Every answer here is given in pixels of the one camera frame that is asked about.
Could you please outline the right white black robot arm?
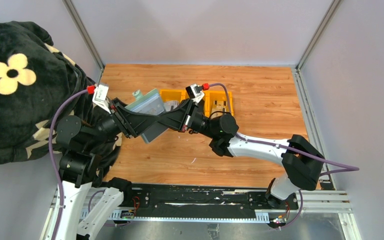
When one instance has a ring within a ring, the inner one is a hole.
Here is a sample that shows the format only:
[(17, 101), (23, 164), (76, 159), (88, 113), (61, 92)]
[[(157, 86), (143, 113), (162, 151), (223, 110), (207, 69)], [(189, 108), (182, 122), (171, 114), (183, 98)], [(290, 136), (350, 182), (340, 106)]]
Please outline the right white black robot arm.
[(294, 134), (290, 139), (244, 135), (239, 133), (239, 126), (231, 113), (207, 117), (190, 99), (160, 113), (159, 123), (172, 130), (189, 130), (190, 134), (210, 138), (209, 146), (218, 156), (250, 157), (282, 166), (285, 173), (269, 183), (264, 196), (273, 208), (299, 190), (314, 191), (317, 188), (324, 157), (301, 135)]

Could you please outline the green card holder wallet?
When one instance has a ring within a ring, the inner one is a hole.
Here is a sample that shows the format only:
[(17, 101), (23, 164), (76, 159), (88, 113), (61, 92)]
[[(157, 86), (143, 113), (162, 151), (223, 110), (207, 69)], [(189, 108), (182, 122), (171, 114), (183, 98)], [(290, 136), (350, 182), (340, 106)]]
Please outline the green card holder wallet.
[[(166, 112), (163, 99), (158, 89), (154, 88), (146, 94), (143, 94), (141, 90), (138, 89), (134, 91), (132, 95), (135, 101), (126, 106), (128, 110), (148, 115), (159, 115)], [(155, 123), (140, 136), (146, 144), (149, 144), (167, 130), (168, 128), (166, 126)]]

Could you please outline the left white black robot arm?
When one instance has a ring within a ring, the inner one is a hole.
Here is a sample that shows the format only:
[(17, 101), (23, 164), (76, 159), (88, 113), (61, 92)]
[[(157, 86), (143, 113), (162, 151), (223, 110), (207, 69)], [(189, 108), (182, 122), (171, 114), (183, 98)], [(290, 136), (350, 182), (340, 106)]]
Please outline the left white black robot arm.
[(115, 101), (109, 116), (96, 126), (87, 126), (74, 115), (58, 119), (62, 111), (78, 96), (65, 100), (51, 120), (50, 135), (66, 149), (59, 164), (54, 164), (57, 177), (57, 205), (49, 238), (52, 240), (93, 240), (120, 205), (132, 207), (121, 217), (131, 222), (142, 206), (132, 183), (122, 178), (102, 182), (96, 174), (102, 157), (91, 150), (91, 144), (114, 141), (119, 133), (136, 137), (160, 122), (160, 116), (136, 113)]

